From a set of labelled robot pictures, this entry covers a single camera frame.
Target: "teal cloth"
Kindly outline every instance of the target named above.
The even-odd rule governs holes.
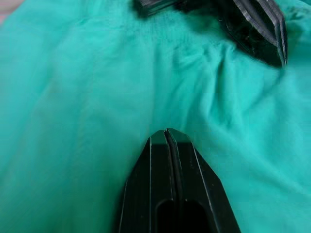
[[[217,21],[132,0],[26,0],[0,28],[0,233],[108,233],[147,138],[189,135],[243,233],[311,229],[311,6],[278,0],[288,65]]]

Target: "wrinkled fabric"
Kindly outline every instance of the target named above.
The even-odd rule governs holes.
[[[288,65],[217,21],[131,0],[26,0],[0,28],[0,232],[108,233],[147,138],[186,133],[244,233],[311,229],[311,6],[278,0]]]

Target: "black plastic piece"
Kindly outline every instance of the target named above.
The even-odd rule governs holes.
[[[188,142],[149,138],[126,182],[118,233],[240,233],[224,188]]]
[[[189,12],[213,8],[222,28],[251,56],[275,67],[287,64],[284,16],[273,0],[135,0],[139,11],[152,15],[176,5]]]

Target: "black plastic object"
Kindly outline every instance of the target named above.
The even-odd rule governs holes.
[[[169,6],[189,12],[216,9],[222,28],[251,56],[275,67],[287,64],[284,16],[273,0],[135,0],[140,12],[151,15]]]
[[[126,182],[118,233],[240,233],[224,188],[192,143],[149,138]]]

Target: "green fabric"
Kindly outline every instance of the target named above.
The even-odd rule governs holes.
[[[311,229],[311,6],[279,0],[289,62],[243,54],[211,17],[132,0],[26,0],[0,29],[0,233],[108,233],[146,139],[175,128],[243,233]]]

